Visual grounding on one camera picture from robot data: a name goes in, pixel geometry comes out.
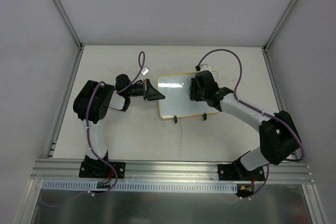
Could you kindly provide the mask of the yellow framed whiteboard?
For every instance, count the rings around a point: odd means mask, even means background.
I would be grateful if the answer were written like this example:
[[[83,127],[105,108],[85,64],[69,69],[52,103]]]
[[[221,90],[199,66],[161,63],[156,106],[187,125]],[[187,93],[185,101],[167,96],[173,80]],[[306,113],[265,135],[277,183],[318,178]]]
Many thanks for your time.
[[[157,77],[157,90],[165,96],[159,100],[159,113],[162,119],[217,114],[205,101],[190,100],[191,79],[195,72],[168,74]]]

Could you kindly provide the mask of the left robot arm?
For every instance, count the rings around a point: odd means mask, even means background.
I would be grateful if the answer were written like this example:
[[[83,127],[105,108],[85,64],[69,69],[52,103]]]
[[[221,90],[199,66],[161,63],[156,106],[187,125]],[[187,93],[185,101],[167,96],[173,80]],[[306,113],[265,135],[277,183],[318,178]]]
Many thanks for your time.
[[[114,86],[89,80],[75,98],[73,111],[84,126],[88,147],[80,178],[124,178],[125,163],[109,161],[102,120],[109,110],[125,112],[131,97],[143,97],[146,101],[165,99],[149,79],[132,83],[126,74],[118,75]]]

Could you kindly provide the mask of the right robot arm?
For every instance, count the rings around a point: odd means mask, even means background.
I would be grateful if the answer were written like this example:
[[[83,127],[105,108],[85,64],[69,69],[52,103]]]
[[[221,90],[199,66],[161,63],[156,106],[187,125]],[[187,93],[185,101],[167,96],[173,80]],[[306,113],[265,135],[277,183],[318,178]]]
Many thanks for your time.
[[[282,110],[270,114],[244,102],[235,91],[227,87],[220,88],[208,70],[198,72],[191,79],[190,100],[204,101],[211,108],[240,119],[259,134],[259,146],[220,170],[221,180],[249,180],[263,166],[278,165],[302,147],[288,112]]]

